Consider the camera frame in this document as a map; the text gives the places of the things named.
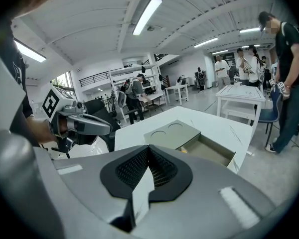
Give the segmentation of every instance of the white table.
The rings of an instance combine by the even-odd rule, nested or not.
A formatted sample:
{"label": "white table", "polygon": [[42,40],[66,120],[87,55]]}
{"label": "white table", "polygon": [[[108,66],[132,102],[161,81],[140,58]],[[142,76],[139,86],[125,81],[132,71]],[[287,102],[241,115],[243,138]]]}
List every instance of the white table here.
{"label": "white table", "polygon": [[[158,107],[162,110],[163,112],[163,109],[160,107],[160,98],[163,97],[164,100],[165,100],[165,97],[164,97],[164,93],[157,93],[157,94],[151,94],[151,95],[147,95],[147,97],[151,100],[151,101],[154,101],[155,99],[158,99]],[[150,105],[148,104],[148,100],[145,98],[145,97],[140,97],[140,101],[143,102],[144,104],[147,105],[148,107],[148,111],[149,111],[149,115],[151,116],[151,113],[150,113]]]}
{"label": "white table", "polygon": [[[252,136],[255,133],[260,111],[266,99],[257,87],[242,86],[225,86],[222,90],[216,93],[218,98],[217,116],[220,116],[221,109],[227,110],[228,114],[247,118],[249,121],[254,120]],[[221,101],[226,100],[226,104],[221,107]]]}
{"label": "white table", "polygon": [[165,89],[168,103],[170,103],[169,95],[168,95],[168,90],[174,90],[175,100],[176,100],[176,90],[178,90],[179,103],[180,103],[180,105],[182,105],[181,94],[180,94],[180,90],[181,90],[182,88],[185,89],[185,92],[186,92],[186,101],[188,102],[188,87],[187,87],[187,84],[184,84],[184,85],[175,85],[175,86],[171,86],[171,87],[168,87],[168,88]]}
{"label": "white table", "polygon": [[145,145],[144,134],[175,120],[195,127],[204,136],[235,152],[227,167],[234,173],[239,171],[251,140],[251,126],[179,106],[117,130],[115,150]]}

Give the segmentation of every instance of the sneaker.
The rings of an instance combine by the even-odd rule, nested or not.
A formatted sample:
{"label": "sneaker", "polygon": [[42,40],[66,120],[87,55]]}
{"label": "sneaker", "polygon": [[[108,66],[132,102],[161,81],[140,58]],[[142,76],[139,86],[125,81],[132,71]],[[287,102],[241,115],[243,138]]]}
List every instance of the sneaker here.
{"label": "sneaker", "polygon": [[274,147],[272,144],[267,144],[267,146],[265,147],[265,150],[271,153],[275,153],[276,151],[274,150]]}

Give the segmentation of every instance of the black t-shirt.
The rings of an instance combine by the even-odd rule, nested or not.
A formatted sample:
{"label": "black t-shirt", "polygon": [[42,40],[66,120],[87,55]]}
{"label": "black t-shirt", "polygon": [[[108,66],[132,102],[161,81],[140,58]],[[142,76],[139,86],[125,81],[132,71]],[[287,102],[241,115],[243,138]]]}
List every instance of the black t-shirt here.
{"label": "black t-shirt", "polygon": [[[282,33],[282,24],[280,24],[280,30],[276,35],[276,52],[279,59],[280,81],[282,82],[286,80],[294,58],[291,46],[299,44],[299,33],[294,26],[286,23],[284,25],[284,33],[285,36]],[[293,85],[299,85],[299,76]]]}
{"label": "black t-shirt", "polygon": [[[3,20],[0,22],[0,58],[4,62],[7,69],[10,71],[16,82],[25,91],[25,63],[22,55],[20,54],[15,42],[13,33],[11,30],[11,21]],[[29,104],[27,93],[19,107],[10,131],[16,134],[20,134],[27,138],[33,146],[38,146],[38,143],[27,126],[26,118],[33,114],[32,108]]]}

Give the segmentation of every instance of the cardboard tray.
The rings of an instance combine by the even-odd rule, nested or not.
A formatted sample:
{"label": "cardboard tray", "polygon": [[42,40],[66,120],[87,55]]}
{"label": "cardboard tray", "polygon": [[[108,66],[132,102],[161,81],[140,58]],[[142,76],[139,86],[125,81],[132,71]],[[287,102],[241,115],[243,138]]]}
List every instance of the cardboard tray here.
{"label": "cardboard tray", "polygon": [[235,153],[201,134],[201,131],[175,120],[144,134],[147,144],[176,149],[228,166]]}

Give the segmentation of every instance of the ceiling light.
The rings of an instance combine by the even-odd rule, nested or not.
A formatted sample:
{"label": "ceiling light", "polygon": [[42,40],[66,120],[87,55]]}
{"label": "ceiling light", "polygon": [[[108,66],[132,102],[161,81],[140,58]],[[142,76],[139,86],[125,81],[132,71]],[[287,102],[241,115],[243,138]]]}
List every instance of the ceiling light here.
{"label": "ceiling light", "polygon": [[216,38],[214,38],[214,39],[211,39],[211,40],[202,42],[202,43],[200,43],[200,44],[197,44],[197,45],[194,46],[194,48],[198,48],[198,47],[200,47],[200,46],[202,46],[202,45],[204,45],[204,44],[207,44],[207,43],[210,43],[210,42],[213,42],[213,41],[217,41],[217,40],[218,40],[218,38],[216,37]]}
{"label": "ceiling light", "polygon": [[19,51],[23,54],[26,55],[32,59],[35,59],[36,61],[39,61],[40,63],[46,60],[46,57],[42,56],[35,50],[31,49],[30,47],[26,46],[22,42],[20,42],[17,39],[14,39],[16,46],[18,47]]}
{"label": "ceiling light", "polygon": [[259,27],[240,30],[240,33],[242,34],[242,33],[255,32],[255,31],[260,31]]}
{"label": "ceiling light", "polygon": [[222,50],[222,51],[218,51],[218,52],[214,52],[214,53],[211,53],[212,55],[216,55],[216,54],[219,54],[219,53],[223,53],[223,52],[227,52],[228,50]]}
{"label": "ceiling light", "polygon": [[241,46],[243,49],[244,48],[248,48],[249,47],[249,45],[247,45],[247,46]]}
{"label": "ceiling light", "polygon": [[148,5],[146,6],[144,12],[142,13],[136,27],[133,31],[133,35],[140,35],[141,31],[145,27],[146,23],[159,7],[159,5],[163,2],[162,0],[150,0]]}

